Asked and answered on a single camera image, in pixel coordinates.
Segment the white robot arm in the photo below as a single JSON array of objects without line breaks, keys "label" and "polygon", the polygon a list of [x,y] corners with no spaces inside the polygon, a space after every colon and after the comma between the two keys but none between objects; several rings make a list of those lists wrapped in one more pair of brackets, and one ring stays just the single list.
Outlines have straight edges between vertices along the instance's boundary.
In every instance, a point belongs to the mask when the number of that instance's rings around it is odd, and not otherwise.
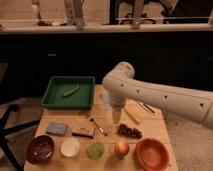
[{"label": "white robot arm", "polygon": [[138,81],[134,75],[130,63],[120,62],[104,76],[111,103],[124,105],[131,98],[213,130],[213,92]]}]

